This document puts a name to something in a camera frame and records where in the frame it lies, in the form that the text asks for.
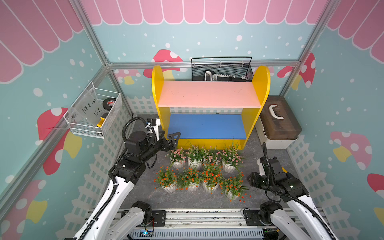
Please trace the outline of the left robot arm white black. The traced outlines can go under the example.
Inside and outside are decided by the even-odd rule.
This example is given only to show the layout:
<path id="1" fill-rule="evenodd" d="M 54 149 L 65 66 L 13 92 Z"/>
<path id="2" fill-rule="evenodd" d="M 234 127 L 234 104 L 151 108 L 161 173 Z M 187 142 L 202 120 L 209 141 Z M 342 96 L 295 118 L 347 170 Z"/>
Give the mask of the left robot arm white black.
<path id="1" fill-rule="evenodd" d="M 123 201 L 133 190 L 146 169 L 148 161 L 158 152 L 175 150 L 181 133 L 166 135 L 160 131 L 160 119 L 134 117 L 123 127 L 124 150 L 108 171 L 110 183 L 86 223 L 73 236 L 74 240 L 123 240 L 137 226 L 146 227 L 154 221 L 151 206 L 137 201 L 117 222 L 113 220 Z"/>

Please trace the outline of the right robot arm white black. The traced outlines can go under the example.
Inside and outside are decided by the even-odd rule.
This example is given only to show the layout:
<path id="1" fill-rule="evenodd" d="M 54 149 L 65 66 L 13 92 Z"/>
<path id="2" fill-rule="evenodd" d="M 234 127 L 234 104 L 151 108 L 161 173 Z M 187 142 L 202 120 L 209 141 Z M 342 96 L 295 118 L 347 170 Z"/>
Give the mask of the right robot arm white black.
<path id="1" fill-rule="evenodd" d="M 247 181 L 251 187 L 280 197 L 297 215 L 305 230 L 288 216 L 277 200 L 260 205 L 259 221 L 273 225 L 289 240 L 336 240 L 338 237 L 318 211 L 304 184 L 290 173 L 285 173 L 276 157 L 269 158 L 267 144 L 262 144 L 264 156 L 258 160 L 259 172 L 252 172 Z"/>

